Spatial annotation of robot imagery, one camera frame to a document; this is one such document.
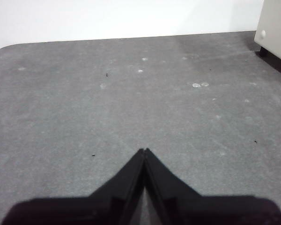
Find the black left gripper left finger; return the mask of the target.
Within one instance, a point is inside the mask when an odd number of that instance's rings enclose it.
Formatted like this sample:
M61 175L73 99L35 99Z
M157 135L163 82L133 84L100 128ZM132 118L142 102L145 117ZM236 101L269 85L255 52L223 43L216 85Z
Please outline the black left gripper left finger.
M127 225L144 189L144 150L89 196L35 198L15 204L4 225Z

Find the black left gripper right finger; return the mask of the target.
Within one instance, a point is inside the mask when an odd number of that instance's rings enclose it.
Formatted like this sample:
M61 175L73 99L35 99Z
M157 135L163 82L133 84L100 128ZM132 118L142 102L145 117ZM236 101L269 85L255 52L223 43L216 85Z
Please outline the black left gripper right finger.
M150 149L145 149L144 157L146 189L165 225L281 225L281 210L269 199L200 195Z

